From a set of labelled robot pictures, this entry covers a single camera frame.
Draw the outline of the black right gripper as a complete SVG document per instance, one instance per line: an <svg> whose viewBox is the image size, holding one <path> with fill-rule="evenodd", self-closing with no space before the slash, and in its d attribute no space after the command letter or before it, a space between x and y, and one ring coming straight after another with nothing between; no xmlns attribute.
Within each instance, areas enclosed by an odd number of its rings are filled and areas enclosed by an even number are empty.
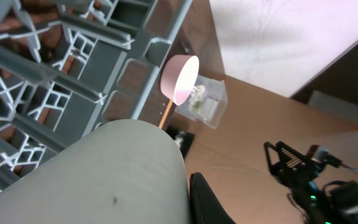
<svg viewBox="0 0 358 224"><path fill-rule="evenodd" d="M322 187L314 181L326 166L345 167L358 173L357 169L318 145L301 154L284 142L265 142L264 151L270 174L279 183L288 184L287 197L305 223L358 223L357 181L333 180ZM272 163L270 151L277 153L278 162Z"/></svg>

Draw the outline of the white paper napkin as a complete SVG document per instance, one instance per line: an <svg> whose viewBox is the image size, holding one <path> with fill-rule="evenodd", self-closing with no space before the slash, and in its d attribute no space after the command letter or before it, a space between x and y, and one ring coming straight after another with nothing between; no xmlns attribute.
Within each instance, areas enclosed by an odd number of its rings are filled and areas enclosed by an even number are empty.
<svg viewBox="0 0 358 224"><path fill-rule="evenodd" d="M189 109L197 111L203 103L203 95L205 94L206 87L204 85L195 85L189 96Z"/></svg>

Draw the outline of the pink plastic bowl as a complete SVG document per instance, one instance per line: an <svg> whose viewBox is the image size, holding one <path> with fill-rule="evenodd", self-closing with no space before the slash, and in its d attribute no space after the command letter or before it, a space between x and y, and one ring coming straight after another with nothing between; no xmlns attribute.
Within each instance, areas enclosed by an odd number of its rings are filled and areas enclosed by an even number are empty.
<svg viewBox="0 0 358 224"><path fill-rule="evenodd" d="M182 105L189 97L200 68L195 55L174 55L168 60L160 77L161 92L174 104Z"/></svg>

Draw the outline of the grey plastic dish rack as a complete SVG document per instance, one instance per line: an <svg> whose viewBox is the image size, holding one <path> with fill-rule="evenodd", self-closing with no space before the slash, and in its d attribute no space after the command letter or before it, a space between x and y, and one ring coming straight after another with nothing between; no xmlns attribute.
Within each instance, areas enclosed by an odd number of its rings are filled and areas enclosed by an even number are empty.
<svg viewBox="0 0 358 224"><path fill-rule="evenodd" d="M0 1L0 193L109 113L139 119L190 6Z"/></svg>

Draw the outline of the black food waste tray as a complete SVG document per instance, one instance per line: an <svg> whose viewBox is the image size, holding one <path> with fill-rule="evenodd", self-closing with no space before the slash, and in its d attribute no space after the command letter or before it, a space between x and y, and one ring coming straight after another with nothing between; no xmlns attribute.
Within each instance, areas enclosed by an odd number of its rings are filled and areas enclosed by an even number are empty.
<svg viewBox="0 0 358 224"><path fill-rule="evenodd" d="M179 147L182 157L185 158L195 139L195 134L177 128L168 127L166 133L174 140Z"/></svg>

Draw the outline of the pile of white rice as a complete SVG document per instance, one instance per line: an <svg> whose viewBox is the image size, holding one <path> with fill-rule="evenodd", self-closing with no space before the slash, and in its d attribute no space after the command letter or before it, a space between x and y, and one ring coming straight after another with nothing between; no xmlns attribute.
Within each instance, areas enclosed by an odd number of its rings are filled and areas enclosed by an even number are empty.
<svg viewBox="0 0 358 224"><path fill-rule="evenodd" d="M185 131L179 131L175 135L174 142L179 148L182 148L183 143L186 141L186 135L187 133Z"/></svg>

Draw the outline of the clear plastic waste bin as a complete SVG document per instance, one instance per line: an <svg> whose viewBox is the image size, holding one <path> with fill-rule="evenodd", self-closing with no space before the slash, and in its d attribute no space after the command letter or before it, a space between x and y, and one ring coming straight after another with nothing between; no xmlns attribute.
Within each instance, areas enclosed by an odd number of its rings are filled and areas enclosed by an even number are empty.
<svg viewBox="0 0 358 224"><path fill-rule="evenodd" d="M175 111L192 121L201 121L210 128L216 129L228 104L225 82L224 80L215 80L198 75L195 85L206 87L200 109L197 111L190 110L188 97L182 105L176 107Z"/></svg>

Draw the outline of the wooden chopstick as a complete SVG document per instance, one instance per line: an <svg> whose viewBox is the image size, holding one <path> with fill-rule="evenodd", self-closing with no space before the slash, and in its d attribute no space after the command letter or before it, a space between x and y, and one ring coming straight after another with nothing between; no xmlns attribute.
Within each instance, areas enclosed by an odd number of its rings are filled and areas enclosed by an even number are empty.
<svg viewBox="0 0 358 224"><path fill-rule="evenodd" d="M160 129L165 129L172 118L172 115L175 111L175 104L172 100L169 100L168 103L165 106L165 111L162 113L162 117L160 119L158 127Z"/></svg>

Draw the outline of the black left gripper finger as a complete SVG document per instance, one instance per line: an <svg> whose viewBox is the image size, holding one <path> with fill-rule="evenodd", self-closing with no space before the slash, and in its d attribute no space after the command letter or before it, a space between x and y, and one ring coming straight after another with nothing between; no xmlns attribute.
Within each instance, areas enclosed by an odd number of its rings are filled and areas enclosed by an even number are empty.
<svg viewBox="0 0 358 224"><path fill-rule="evenodd" d="M190 209L195 224L235 224L200 172L190 176Z"/></svg>

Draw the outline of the cream plastic cup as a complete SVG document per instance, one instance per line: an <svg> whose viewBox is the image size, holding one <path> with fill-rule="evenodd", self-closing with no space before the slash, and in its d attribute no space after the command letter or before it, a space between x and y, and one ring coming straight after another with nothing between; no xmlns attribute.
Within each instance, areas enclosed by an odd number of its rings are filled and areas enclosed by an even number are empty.
<svg viewBox="0 0 358 224"><path fill-rule="evenodd" d="M0 193L0 224L190 222L178 146L134 119L102 125Z"/></svg>

